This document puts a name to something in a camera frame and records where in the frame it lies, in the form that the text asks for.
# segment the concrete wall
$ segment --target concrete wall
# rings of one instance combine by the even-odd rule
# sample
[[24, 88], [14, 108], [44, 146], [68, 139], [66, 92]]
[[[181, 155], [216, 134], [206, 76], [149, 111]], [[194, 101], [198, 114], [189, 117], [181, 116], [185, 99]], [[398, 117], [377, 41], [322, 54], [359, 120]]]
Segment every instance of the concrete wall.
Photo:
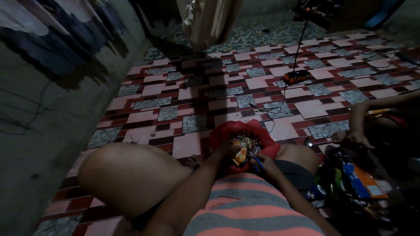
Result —
[[[53, 76], [0, 42], [1, 235], [32, 234], [118, 92], [131, 63], [147, 44], [128, 1], [110, 2], [127, 27], [121, 36], [124, 43], [111, 42], [111, 47], [104, 47], [98, 53], [96, 63], [58, 78], [45, 92], [42, 90]], [[46, 109], [38, 109], [31, 101], [41, 102]], [[31, 122], [32, 130], [26, 134], [4, 133], [24, 131], [5, 122], [5, 116], [27, 123], [34, 117], [27, 111], [37, 110], [42, 114]]]
[[382, 30], [395, 40], [420, 45], [420, 1], [406, 0], [383, 24]]
[[297, 5], [297, 0], [244, 0], [239, 17], [265, 13], [278, 13], [290, 10]]

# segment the red plastic bag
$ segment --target red plastic bag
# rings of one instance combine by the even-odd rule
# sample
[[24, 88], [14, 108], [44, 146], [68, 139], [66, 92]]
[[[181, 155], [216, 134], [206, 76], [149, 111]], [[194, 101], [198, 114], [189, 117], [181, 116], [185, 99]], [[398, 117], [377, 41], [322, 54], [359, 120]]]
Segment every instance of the red plastic bag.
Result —
[[[252, 132], [255, 136], [258, 137], [262, 149], [260, 153], [265, 154], [272, 159], [277, 156], [277, 153], [280, 151], [280, 143], [275, 142], [268, 131], [261, 127], [260, 123], [257, 120], [250, 120], [246, 123], [242, 121], [227, 121], [219, 126], [217, 126], [210, 133], [210, 147], [216, 150], [222, 140], [229, 140], [231, 138], [231, 133], [238, 131], [249, 131]], [[249, 172], [250, 163], [245, 163], [245, 166], [238, 167], [235, 164], [228, 166], [224, 172], [226, 175], [236, 174], [236, 173], [246, 173]]]

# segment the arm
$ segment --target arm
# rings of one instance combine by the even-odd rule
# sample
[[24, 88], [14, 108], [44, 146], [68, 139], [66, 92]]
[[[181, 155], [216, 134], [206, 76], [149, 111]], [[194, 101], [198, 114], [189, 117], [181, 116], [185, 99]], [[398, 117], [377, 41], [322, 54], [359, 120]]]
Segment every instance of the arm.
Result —
[[368, 148], [373, 148], [363, 134], [366, 113], [370, 110], [401, 107], [419, 97], [420, 90], [404, 95], [379, 98], [354, 104], [350, 111], [350, 130], [347, 138], [352, 142], [363, 144]]
[[143, 230], [143, 235], [182, 235], [194, 215], [205, 207], [224, 157], [240, 149], [240, 146], [222, 144], [162, 202]]
[[259, 154], [264, 173], [267, 180], [276, 187], [289, 202], [290, 206], [300, 214], [311, 219], [324, 232], [326, 236], [341, 236], [341, 234], [310, 204], [292, 183], [284, 176], [273, 160], [265, 155]]

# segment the striped shirt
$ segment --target striped shirt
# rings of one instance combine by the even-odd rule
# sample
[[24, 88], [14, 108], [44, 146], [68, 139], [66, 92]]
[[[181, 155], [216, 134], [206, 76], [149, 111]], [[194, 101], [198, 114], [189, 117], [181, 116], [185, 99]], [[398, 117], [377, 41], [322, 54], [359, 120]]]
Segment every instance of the striped shirt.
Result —
[[286, 198], [264, 179], [249, 173], [217, 180], [203, 210], [184, 235], [293, 235], [324, 233], [306, 216], [291, 209]]

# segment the bare foot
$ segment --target bare foot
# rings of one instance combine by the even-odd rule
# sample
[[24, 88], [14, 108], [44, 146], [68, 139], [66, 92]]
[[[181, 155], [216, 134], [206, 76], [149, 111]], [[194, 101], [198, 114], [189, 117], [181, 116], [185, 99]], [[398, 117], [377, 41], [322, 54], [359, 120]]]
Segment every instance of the bare foot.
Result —
[[347, 134], [348, 134], [348, 131], [336, 132], [336, 133], [333, 133], [333, 135], [331, 135], [331, 139], [333, 140], [333, 143], [339, 144], [343, 141], [343, 139], [347, 136]]
[[191, 157], [188, 158], [187, 162], [185, 163], [185, 166], [192, 170], [196, 170], [202, 164], [203, 162], [200, 160], [200, 158], [198, 158], [197, 155], [192, 155]]

